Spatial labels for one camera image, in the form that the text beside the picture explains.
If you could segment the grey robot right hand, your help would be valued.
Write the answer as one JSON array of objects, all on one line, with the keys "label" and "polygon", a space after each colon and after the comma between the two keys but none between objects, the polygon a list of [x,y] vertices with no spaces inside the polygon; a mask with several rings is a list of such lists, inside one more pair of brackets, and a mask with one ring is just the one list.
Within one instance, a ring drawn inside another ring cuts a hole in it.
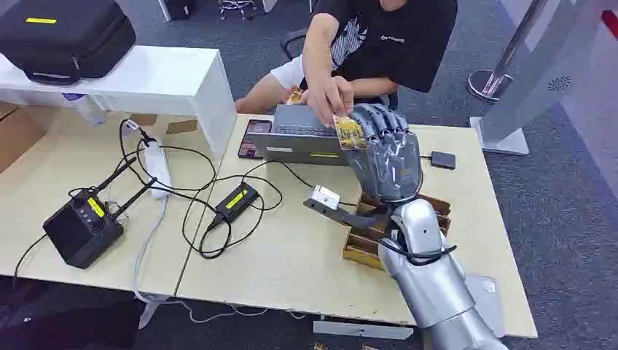
[{"label": "grey robot right hand", "polygon": [[361,127],[366,148],[347,150],[344,156],[363,193],[389,203],[416,199],[423,172],[418,138],[406,119],[382,104],[357,104],[350,117]]}]

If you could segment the person's left hand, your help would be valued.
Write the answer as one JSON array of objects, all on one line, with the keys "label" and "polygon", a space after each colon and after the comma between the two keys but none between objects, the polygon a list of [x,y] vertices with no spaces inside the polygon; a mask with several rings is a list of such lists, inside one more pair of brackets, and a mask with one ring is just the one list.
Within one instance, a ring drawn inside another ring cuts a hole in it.
[{"label": "person's left hand", "polygon": [[327,77],[323,82],[306,90],[292,88],[290,94],[282,100],[283,104],[307,104],[311,106],[347,109],[353,105],[354,90],[350,82],[342,77]]}]

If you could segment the person's right hand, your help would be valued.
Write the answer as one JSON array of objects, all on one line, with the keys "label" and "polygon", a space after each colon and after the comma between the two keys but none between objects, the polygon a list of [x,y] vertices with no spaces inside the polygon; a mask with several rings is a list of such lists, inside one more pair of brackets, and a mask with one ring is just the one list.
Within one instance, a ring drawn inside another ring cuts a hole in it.
[{"label": "person's right hand", "polygon": [[308,89],[302,101],[310,106],[326,127],[335,126],[335,116],[346,117],[353,106],[352,84],[343,77],[328,74],[307,78]]}]

